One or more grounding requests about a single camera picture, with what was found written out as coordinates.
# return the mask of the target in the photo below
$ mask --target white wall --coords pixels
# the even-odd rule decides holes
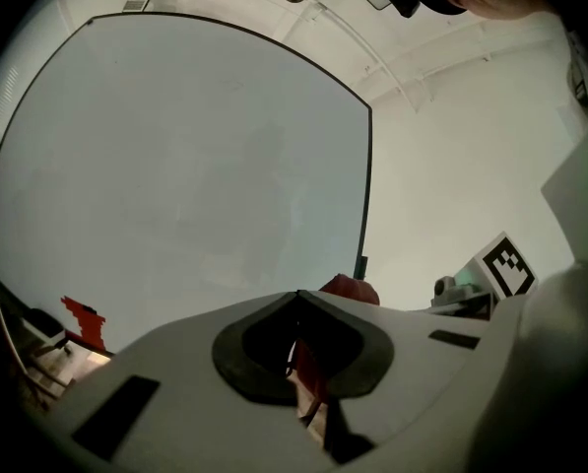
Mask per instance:
[[[384,306],[428,306],[434,281],[502,231],[539,279],[571,263],[540,191],[573,146],[556,111],[565,68],[551,48],[507,53],[431,78],[418,113],[396,97],[373,107],[364,254]]]
[[[0,57],[0,141],[27,87],[68,37],[57,0],[39,0]]]

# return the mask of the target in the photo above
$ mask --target white ceiling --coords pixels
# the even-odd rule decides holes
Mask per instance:
[[[119,12],[125,0],[62,0],[73,26]],[[559,20],[537,14],[515,22],[465,13],[440,16],[422,6],[404,19],[366,0],[151,0],[153,10],[190,13],[234,23],[278,40],[316,61],[367,101],[400,93],[418,109],[426,78],[467,61],[548,41],[564,44]]]

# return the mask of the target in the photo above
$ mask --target ceiling vent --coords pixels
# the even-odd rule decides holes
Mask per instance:
[[[149,0],[127,0],[123,12],[144,12]]]

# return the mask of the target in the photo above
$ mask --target red object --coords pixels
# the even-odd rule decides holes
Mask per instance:
[[[322,286],[320,291],[366,304],[381,305],[379,295],[367,282],[352,279],[342,274],[336,275],[331,282]],[[300,382],[302,382],[315,398],[319,398],[322,403],[327,403],[326,378],[322,375],[319,367],[313,360],[311,352],[304,345],[304,342],[299,339],[295,343],[294,355],[295,370]]]
[[[75,340],[79,340],[83,344],[90,345],[91,347],[104,352],[105,345],[100,336],[100,330],[105,322],[105,317],[98,315],[97,311],[93,308],[75,302],[67,296],[62,298],[61,302],[72,312],[81,328],[81,336],[72,332],[69,336],[73,337]]]

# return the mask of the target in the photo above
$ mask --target black rectangular panel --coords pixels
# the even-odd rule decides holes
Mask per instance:
[[[73,434],[73,440],[101,459],[111,459],[159,385],[131,376]]]
[[[460,333],[442,331],[441,329],[433,331],[433,333],[429,335],[429,338],[471,350],[475,349],[480,343],[480,339],[477,336],[461,335]]]

